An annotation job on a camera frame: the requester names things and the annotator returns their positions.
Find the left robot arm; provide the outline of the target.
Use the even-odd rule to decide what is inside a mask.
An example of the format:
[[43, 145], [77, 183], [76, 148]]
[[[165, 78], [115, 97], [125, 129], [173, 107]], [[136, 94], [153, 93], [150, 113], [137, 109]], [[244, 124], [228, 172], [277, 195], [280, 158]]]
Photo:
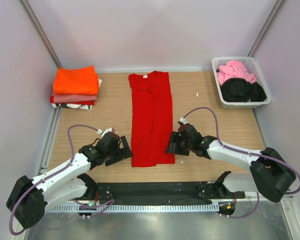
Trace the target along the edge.
[[87, 173], [132, 156], [126, 137], [109, 131], [52, 170], [33, 178], [20, 177], [6, 202], [11, 212], [9, 221], [17, 220], [24, 229], [29, 229], [53, 207], [78, 198], [91, 200], [97, 183]]

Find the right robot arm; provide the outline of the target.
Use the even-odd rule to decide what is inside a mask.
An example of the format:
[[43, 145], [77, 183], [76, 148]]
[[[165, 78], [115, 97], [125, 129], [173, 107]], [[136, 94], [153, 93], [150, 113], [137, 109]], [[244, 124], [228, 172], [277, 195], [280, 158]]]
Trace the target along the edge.
[[248, 173], [230, 172], [215, 185], [215, 192], [221, 198], [227, 198], [234, 192], [255, 192], [278, 203], [297, 178], [273, 148], [260, 151], [227, 145], [217, 137], [202, 136], [190, 123], [182, 124], [177, 132], [170, 134], [165, 151], [181, 156], [194, 153], [198, 157], [223, 161], [247, 170]]

